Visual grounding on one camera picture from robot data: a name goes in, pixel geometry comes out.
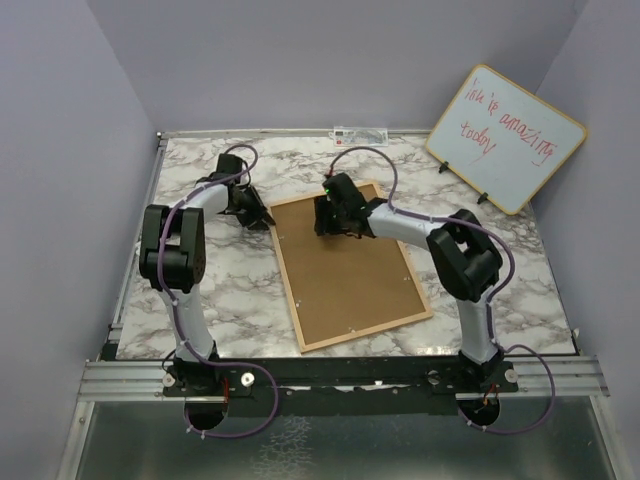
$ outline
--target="cork board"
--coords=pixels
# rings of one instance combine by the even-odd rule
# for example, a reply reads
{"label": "cork board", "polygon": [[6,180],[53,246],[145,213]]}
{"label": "cork board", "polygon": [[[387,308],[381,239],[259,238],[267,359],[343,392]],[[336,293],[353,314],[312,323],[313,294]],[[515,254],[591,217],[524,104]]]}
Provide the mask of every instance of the cork board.
{"label": "cork board", "polygon": [[[360,185],[369,200],[375,183]],[[433,313],[404,245],[391,239],[318,237],[314,197],[271,205],[271,228],[300,351],[430,318]]]}

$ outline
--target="marble tabletop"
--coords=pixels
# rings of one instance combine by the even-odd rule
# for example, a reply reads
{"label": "marble tabletop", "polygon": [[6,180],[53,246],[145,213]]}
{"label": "marble tabletop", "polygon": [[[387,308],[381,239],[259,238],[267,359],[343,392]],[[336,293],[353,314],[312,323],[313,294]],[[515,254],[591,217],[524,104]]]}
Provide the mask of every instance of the marble tabletop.
{"label": "marble tabletop", "polygon": [[[318,191],[331,159],[340,151],[328,137],[172,139],[154,203],[168,204],[189,193],[198,178],[215,170],[218,154],[240,142],[252,144],[260,153],[252,172],[253,185],[267,205]],[[507,216],[488,202],[476,205],[477,192],[451,172],[439,174],[440,164],[427,154],[424,142],[424,137],[406,136],[390,139],[384,148],[398,167],[396,204],[442,216],[460,208],[474,212],[485,228],[510,245],[516,259],[514,279],[494,299],[500,343],[524,343],[542,353],[574,353],[532,211],[525,208],[516,216]],[[249,151],[237,153],[251,160]],[[391,169],[368,152],[344,157],[336,171],[346,171],[354,180],[375,180],[387,193],[391,187]],[[206,224],[205,234],[207,269],[200,287],[205,319],[220,355],[300,356],[269,232],[245,231],[235,217],[220,216]],[[461,340],[455,301],[438,282],[429,253],[412,246],[408,251],[431,302],[433,318],[305,356],[457,352]],[[506,265],[501,278],[505,275]],[[137,269],[123,322],[118,359],[157,359],[175,348],[164,304]]]}

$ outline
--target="gray wall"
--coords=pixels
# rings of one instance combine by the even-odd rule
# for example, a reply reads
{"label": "gray wall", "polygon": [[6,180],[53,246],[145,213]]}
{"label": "gray wall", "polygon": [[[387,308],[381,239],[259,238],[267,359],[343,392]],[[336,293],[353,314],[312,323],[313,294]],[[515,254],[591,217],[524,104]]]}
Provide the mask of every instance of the gray wall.
{"label": "gray wall", "polygon": [[534,199],[579,343],[596,353],[640,475],[640,4],[591,0],[538,94],[590,136]]}
{"label": "gray wall", "polygon": [[0,477],[52,478],[157,143],[82,0],[0,15]]}
{"label": "gray wall", "polygon": [[477,63],[535,90],[586,0],[87,0],[160,130],[428,128]]}

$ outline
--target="table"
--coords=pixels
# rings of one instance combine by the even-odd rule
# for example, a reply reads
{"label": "table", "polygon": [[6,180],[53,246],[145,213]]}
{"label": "table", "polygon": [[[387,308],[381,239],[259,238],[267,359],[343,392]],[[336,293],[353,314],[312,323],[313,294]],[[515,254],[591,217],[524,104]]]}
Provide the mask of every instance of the table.
{"label": "table", "polygon": [[[269,205],[320,190],[323,174],[340,151],[329,137],[174,138],[170,139],[154,203],[168,204],[186,195],[195,181],[215,169],[217,156],[236,143],[260,152],[253,184]],[[384,148],[396,163],[398,206],[439,215],[460,208],[474,212],[482,225],[512,248],[516,275],[494,300],[501,344],[524,343],[541,353],[575,353],[558,292],[529,207],[507,216],[488,202],[476,205],[477,192],[424,148],[425,137],[391,138]],[[250,152],[238,152],[246,159]],[[354,152],[336,167],[354,180],[375,180],[385,192],[392,173],[384,160]],[[207,270],[201,283],[205,319],[225,357],[300,356],[268,232],[244,231],[235,217],[220,216],[205,227]],[[448,355],[460,347],[454,299],[438,282],[428,252],[408,246],[434,316],[429,320],[335,345],[305,356]],[[506,265],[501,278],[506,275]],[[166,309],[157,292],[134,272],[122,314],[118,359],[161,358],[175,348]]]}

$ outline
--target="whiteboard frame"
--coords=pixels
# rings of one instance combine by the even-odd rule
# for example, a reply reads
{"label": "whiteboard frame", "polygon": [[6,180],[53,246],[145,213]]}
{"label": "whiteboard frame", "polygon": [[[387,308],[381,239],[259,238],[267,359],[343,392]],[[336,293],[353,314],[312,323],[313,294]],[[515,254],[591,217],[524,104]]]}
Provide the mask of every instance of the whiteboard frame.
{"label": "whiteboard frame", "polygon": [[[545,107],[553,110],[555,113],[557,113],[558,115],[564,117],[565,119],[567,119],[569,122],[573,123],[574,125],[576,125],[578,128],[580,128],[582,130],[582,138],[580,139],[580,141],[576,144],[575,147],[573,147],[573,149],[571,149],[569,151],[569,153],[560,161],[558,162],[558,165],[556,165],[556,167],[551,170],[551,172],[549,173],[549,175],[547,175],[547,177],[542,180],[542,182],[540,183],[540,185],[538,185],[538,187],[531,193],[531,195],[529,195],[529,197],[522,203],[522,205],[520,205],[516,210],[514,211],[509,211],[507,210],[505,207],[503,207],[502,205],[500,205],[499,203],[497,203],[496,201],[494,201],[491,198],[491,195],[489,195],[487,197],[487,200],[489,200],[491,203],[493,203],[496,207],[498,207],[500,210],[502,210],[504,213],[506,213],[507,215],[515,215],[517,214],[520,210],[522,210],[524,208],[525,205],[527,205],[529,203],[529,201],[533,198],[533,196],[538,193],[538,191],[542,188],[542,186],[547,183],[547,181],[553,176],[554,173],[556,173],[556,171],[564,164],[564,162],[567,160],[567,158],[569,158],[571,155],[573,155],[573,153],[578,149],[578,147],[580,145],[582,145],[582,143],[585,141],[585,139],[587,138],[587,128],[582,125],[579,122],[576,122],[573,118],[569,117],[568,115],[566,115],[565,113],[561,112],[560,110],[558,110],[556,107],[554,107],[553,105],[549,105],[547,102],[545,102],[544,100],[542,100],[541,98],[535,96],[533,93],[529,92],[528,90],[525,90],[524,88],[522,88],[520,85],[514,83],[513,81],[509,80],[507,77],[505,77],[504,75],[502,75],[499,72],[496,72],[493,68],[489,67],[488,65],[485,65],[484,63],[480,63],[478,65],[476,65],[475,67],[473,67],[473,70],[471,70],[471,73],[469,73],[469,75],[467,76],[467,78],[465,79],[465,81],[462,83],[462,85],[460,86],[460,88],[458,89],[457,93],[455,94],[455,96],[453,97],[453,99],[451,100],[451,102],[449,102],[449,105],[447,105],[446,110],[444,111],[444,113],[440,116],[440,118],[438,119],[438,122],[436,123],[435,127],[433,127],[433,130],[431,132],[431,134],[433,135],[433,133],[435,133],[435,131],[438,129],[438,126],[440,125],[440,122],[442,122],[442,119],[447,115],[447,113],[449,112],[449,110],[451,109],[451,107],[453,106],[453,104],[458,100],[458,97],[460,97],[460,95],[463,93],[465,87],[467,86],[467,84],[469,83],[469,81],[471,80],[471,78],[475,75],[476,70],[484,68],[486,70],[489,70],[491,73],[493,73],[494,75],[500,77],[502,80],[510,83],[511,85],[513,85],[514,87],[516,87],[518,90],[520,90],[521,92],[527,94],[528,96],[530,96],[532,99],[536,100],[537,102],[541,103],[542,105],[544,105]],[[435,158],[436,160],[438,160],[440,163],[445,163],[448,160],[444,160],[442,158],[440,158],[438,155],[436,155],[430,148],[429,148],[429,140],[431,139],[431,135],[429,135],[429,138],[427,138],[427,141],[425,142],[425,148],[427,149],[427,152],[429,152],[429,154]],[[448,169],[451,170],[453,173],[455,173],[456,175],[458,175],[461,179],[463,179],[467,184],[469,184],[474,190],[476,190],[478,193],[480,193],[481,195],[485,192],[484,189],[479,188],[478,186],[476,186],[473,182],[470,182],[469,179],[467,179],[464,175],[461,175],[460,172],[458,172],[455,168],[453,168],[451,165],[447,165]]]}

